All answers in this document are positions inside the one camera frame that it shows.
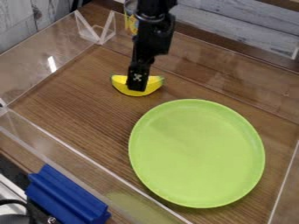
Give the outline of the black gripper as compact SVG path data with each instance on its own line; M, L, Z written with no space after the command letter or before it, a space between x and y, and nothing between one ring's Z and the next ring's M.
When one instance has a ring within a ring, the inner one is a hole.
M134 56L126 81L130 90L146 91L155 57L170 51L175 27L171 9L176 4L178 0L138 0L138 33L134 37Z

